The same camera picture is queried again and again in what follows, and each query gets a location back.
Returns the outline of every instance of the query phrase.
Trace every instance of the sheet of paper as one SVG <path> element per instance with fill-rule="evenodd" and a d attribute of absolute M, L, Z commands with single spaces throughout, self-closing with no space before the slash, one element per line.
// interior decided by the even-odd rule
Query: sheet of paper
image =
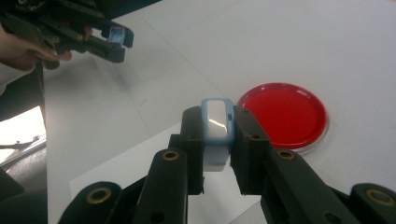
<path fill-rule="evenodd" d="M 97 181 L 111 181 L 122 188 L 131 185 L 147 175 L 152 158 L 167 147 L 170 134 L 179 132 L 180 123 L 73 179 L 69 183 L 72 197 Z M 222 172 L 205 173 L 205 194 L 189 196 L 188 223 L 228 224 L 259 200 L 259 196 L 240 194 L 233 169 L 227 165 Z"/>

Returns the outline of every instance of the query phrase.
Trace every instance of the black object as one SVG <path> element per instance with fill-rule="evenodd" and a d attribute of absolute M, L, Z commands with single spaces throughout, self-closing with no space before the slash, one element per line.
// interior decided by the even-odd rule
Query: black object
<path fill-rule="evenodd" d="M 196 164 L 202 164 L 204 145 L 198 111 L 199 106 L 185 111 L 180 134 L 173 134 L 169 148 L 155 155 L 146 181 L 141 179 L 123 190 L 128 193 L 119 199 L 122 208 L 117 203 L 108 208 L 122 212 L 107 212 L 106 222 L 97 223 L 187 223 L 187 195 L 203 192 L 202 166 Z M 234 117 L 231 166 L 242 194 L 262 196 L 262 211 L 269 224 L 396 223 L 396 193 L 392 190 L 359 184 L 348 196 L 331 189 L 299 154 L 273 149 L 248 110 L 235 106 Z M 77 196 L 69 207 L 85 200 L 84 196 Z M 91 211 L 86 214 L 92 216 L 89 220 L 95 220 Z M 77 215 L 65 212 L 61 223 L 78 223 L 76 219 L 64 222 Z M 114 222 L 115 217 L 123 221 Z"/>
<path fill-rule="evenodd" d="M 112 19 L 147 7 L 160 0 L 7 0 L 0 7 L 3 28 L 44 49 L 58 54 L 67 50 L 88 51 L 113 63 L 122 63 L 125 49 L 118 43 L 107 42 L 96 36 L 85 38 L 85 28 L 102 31 L 108 38 L 111 27 L 125 31 L 123 46 L 131 48 L 134 33 Z M 43 62 L 44 67 L 54 69 L 58 62 Z"/>

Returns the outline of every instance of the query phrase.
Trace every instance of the white table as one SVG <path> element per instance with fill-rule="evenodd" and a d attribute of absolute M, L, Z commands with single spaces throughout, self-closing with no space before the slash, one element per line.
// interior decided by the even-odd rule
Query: white table
<path fill-rule="evenodd" d="M 135 33 L 124 63 L 75 54 L 46 72 L 49 223 L 71 180 L 206 97 L 236 103 L 268 82 L 325 104 L 329 131 L 304 158 L 327 184 L 396 190 L 395 12 L 391 0 L 162 0 L 117 19 Z"/>

